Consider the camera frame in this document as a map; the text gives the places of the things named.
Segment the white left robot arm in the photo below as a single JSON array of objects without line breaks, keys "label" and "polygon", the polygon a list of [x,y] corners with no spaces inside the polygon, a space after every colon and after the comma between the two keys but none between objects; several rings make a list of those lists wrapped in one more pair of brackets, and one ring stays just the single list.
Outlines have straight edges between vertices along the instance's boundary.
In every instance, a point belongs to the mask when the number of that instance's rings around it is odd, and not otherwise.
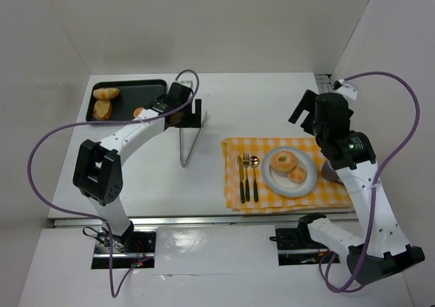
[{"label": "white left robot arm", "polygon": [[73,184],[91,201],[97,215],[108,221],[103,229],[111,229],[114,246],[119,251],[130,249],[135,240],[134,225],[126,216],[120,199],[122,166],[143,144],[167,128],[201,127],[201,115],[192,113],[190,105],[161,117],[181,107],[192,95],[193,82],[175,81],[169,92],[146,105],[132,124],[100,141],[86,140],[80,145]]}]

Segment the yellow checkered cloth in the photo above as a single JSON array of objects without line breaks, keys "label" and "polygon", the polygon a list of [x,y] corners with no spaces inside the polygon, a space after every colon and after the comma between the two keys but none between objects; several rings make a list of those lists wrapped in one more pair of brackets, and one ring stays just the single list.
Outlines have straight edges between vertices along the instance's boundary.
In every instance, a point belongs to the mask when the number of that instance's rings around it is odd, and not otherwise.
[{"label": "yellow checkered cloth", "polygon": [[[237,158],[248,153],[261,160],[272,149],[289,146],[305,152],[317,168],[317,182],[314,189],[305,196],[288,198],[274,192],[263,180],[262,172],[256,169],[259,202],[254,202],[254,172],[249,171],[250,201],[241,203],[239,189],[239,168]],[[227,138],[222,142],[224,157],[224,197],[226,207],[242,214],[284,213],[309,209],[351,209],[353,207],[346,189],[331,183],[321,176],[325,158],[313,138]]]}]

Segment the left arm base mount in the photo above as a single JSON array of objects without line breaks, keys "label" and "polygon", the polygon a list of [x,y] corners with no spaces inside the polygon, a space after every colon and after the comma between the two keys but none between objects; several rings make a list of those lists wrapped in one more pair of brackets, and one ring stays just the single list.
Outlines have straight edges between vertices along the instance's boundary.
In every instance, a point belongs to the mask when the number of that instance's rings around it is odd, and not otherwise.
[{"label": "left arm base mount", "polygon": [[[106,270],[109,268],[109,235],[104,228],[84,227],[83,235],[95,240],[91,268]],[[113,269],[153,268],[155,261],[156,232],[135,232],[133,241],[127,248],[114,243]]]}]

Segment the metal tongs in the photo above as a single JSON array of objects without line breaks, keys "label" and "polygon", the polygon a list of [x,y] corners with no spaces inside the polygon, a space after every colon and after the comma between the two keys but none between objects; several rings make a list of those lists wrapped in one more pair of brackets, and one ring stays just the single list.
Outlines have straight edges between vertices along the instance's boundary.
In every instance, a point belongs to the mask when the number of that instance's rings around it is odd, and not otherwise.
[{"label": "metal tongs", "polygon": [[208,111],[205,112],[201,119],[201,124],[199,128],[196,128],[195,133],[191,134],[191,137],[186,139],[186,129],[179,129],[179,163],[182,168],[186,168],[192,158],[196,144],[203,133],[209,114]]}]

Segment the green handled gold spoon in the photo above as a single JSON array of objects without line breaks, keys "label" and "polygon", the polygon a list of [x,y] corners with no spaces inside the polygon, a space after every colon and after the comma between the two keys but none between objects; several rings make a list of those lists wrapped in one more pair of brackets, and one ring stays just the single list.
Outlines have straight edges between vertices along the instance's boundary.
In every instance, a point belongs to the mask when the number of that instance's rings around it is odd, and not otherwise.
[{"label": "green handled gold spoon", "polygon": [[256,169],[259,167],[260,160],[257,156],[251,156],[249,159],[249,164],[254,172],[254,202],[259,202],[259,194],[258,194],[258,184],[256,177]]}]

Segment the bagel with hole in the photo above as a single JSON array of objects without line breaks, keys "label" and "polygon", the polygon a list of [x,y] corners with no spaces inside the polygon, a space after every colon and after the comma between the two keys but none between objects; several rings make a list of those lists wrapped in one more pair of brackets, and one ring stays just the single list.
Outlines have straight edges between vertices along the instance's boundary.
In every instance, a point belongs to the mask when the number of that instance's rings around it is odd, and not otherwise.
[{"label": "bagel with hole", "polygon": [[289,173],[297,165],[297,157],[290,151],[278,151],[271,158],[270,166],[280,173]]}]

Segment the white plate blue rim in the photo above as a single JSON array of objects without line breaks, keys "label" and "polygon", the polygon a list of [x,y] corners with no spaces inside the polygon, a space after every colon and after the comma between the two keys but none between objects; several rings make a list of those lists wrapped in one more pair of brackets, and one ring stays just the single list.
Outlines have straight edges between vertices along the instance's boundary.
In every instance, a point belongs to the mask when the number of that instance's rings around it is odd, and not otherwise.
[{"label": "white plate blue rim", "polygon": [[[305,171],[304,181],[297,183],[289,179],[287,173],[273,169],[272,157],[281,151],[289,151],[296,156],[297,166]],[[261,172],[264,182],[274,192],[290,198],[307,195],[317,182],[317,168],[314,161],[305,152],[295,147],[281,146],[269,151],[262,160]]]}]

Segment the round bread roll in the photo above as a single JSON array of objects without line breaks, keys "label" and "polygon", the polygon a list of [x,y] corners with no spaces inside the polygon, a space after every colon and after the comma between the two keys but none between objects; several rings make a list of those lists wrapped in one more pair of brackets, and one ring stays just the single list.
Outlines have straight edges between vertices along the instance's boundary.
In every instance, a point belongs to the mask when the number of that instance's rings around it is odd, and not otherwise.
[{"label": "round bread roll", "polygon": [[303,183],[306,179],[306,171],[303,167],[296,165],[289,173],[288,178],[294,183]]}]

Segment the baguette slice bread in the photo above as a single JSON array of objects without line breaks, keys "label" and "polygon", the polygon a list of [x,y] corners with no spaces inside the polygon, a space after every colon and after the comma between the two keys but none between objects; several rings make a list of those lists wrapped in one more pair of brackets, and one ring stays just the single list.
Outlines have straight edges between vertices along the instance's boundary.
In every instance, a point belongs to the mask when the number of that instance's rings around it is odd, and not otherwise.
[{"label": "baguette slice bread", "polygon": [[104,121],[110,118],[112,112],[111,101],[97,100],[93,107],[93,118]]},{"label": "baguette slice bread", "polygon": [[99,88],[93,90],[92,95],[97,100],[110,101],[116,98],[120,93],[119,88]]}]

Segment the metal rail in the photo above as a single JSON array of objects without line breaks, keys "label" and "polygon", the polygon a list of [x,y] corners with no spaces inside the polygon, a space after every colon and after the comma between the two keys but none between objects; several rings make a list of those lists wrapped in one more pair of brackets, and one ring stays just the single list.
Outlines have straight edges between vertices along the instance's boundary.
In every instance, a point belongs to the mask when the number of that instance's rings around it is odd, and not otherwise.
[{"label": "metal rail", "polygon": [[[144,217],[132,218],[135,226],[174,226],[174,225],[230,225],[255,223],[291,223],[296,222],[302,215],[224,215],[206,217]],[[73,228],[100,225],[96,219],[57,219],[54,228]]]}]

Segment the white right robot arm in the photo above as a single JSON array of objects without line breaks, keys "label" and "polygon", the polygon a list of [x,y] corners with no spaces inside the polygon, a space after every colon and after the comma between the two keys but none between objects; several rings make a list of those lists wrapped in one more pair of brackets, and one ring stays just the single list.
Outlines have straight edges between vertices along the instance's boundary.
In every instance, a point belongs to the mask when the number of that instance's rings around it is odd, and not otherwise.
[{"label": "white right robot arm", "polygon": [[338,93],[307,90],[288,121],[296,123],[303,111],[308,115],[302,129],[315,137],[327,164],[345,186],[364,231],[364,237],[353,235],[325,215],[313,213],[300,219],[306,238],[345,259],[351,280],[362,286],[424,261],[422,248],[412,245],[398,225],[370,140],[350,129],[353,112],[347,99]]}]

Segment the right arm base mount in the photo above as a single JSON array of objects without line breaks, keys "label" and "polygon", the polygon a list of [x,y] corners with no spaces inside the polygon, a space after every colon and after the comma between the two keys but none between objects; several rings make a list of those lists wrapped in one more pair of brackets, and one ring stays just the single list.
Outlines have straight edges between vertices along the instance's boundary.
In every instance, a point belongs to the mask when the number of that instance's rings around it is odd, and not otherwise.
[{"label": "right arm base mount", "polygon": [[279,266],[318,264],[322,258],[327,263],[332,253],[327,246],[315,242],[309,235],[308,225],[325,219],[323,213],[310,213],[298,220],[295,228],[277,228],[269,240],[277,245]]}]

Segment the grey cup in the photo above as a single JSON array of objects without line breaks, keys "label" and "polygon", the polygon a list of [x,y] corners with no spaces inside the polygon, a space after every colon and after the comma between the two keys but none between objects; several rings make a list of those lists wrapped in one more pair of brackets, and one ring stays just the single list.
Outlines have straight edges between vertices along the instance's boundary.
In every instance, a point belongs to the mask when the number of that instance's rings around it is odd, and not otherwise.
[{"label": "grey cup", "polygon": [[326,160],[321,167],[321,175],[322,177],[331,183],[337,183],[339,185],[343,185],[340,177],[336,173],[336,171],[331,167],[330,161]]}]

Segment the small bread roll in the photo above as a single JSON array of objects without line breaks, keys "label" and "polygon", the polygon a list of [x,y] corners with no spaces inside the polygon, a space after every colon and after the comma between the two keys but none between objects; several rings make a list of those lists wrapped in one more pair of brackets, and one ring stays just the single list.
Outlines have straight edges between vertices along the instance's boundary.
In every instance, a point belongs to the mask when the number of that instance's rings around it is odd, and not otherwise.
[{"label": "small bread roll", "polygon": [[145,109],[144,107],[136,108],[133,112],[133,117],[137,118],[144,109]]}]

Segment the black tray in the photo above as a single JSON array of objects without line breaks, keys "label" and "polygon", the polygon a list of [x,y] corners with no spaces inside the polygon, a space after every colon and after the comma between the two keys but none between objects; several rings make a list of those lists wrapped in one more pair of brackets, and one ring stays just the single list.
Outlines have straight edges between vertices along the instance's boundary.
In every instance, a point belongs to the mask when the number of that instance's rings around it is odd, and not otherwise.
[{"label": "black tray", "polygon": [[99,82],[92,87],[88,100],[86,121],[93,122],[93,108],[97,99],[93,92],[101,88],[118,88],[119,95],[112,101],[112,113],[106,122],[125,122],[133,119],[133,111],[167,93],[167,83],[163,79],[140,79],[126,81]]}]

